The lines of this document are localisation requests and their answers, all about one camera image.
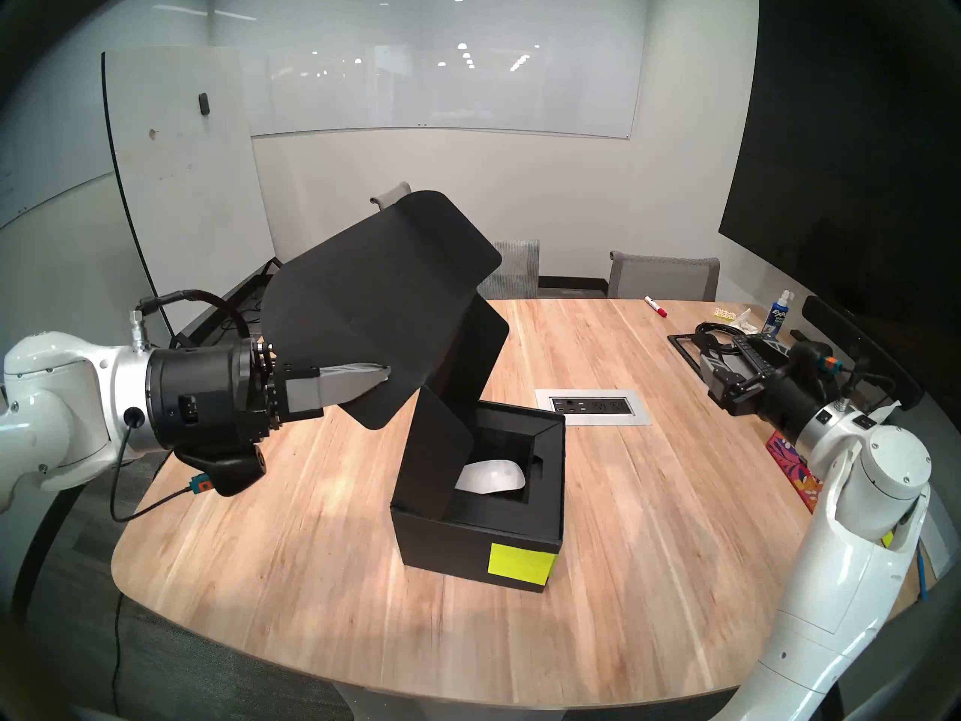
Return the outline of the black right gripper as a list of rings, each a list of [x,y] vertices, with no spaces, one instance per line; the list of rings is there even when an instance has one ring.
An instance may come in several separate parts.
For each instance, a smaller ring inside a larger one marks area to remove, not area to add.
[[[757,415],[794,445],[827,405],[818,362],[789,362],[788,347],[766,336],[738,336],[738,352],[755,375],[743,376],[719,357],[700,354],[708,397],[731,416]],[[759,375],[768,376],[761,392]]]

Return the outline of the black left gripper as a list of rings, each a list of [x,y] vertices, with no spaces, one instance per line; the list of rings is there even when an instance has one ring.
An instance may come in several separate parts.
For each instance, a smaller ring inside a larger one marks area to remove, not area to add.
[[[146,400],[158,445],[219,455],[266,439],[270,421],[261,370],[276,365],[272,345],[250,338],[154,350],[146,370]],[[380,364],[277,369],[278,418],[322,417],[326,407],[351,402],[386,382],[390,372]]]

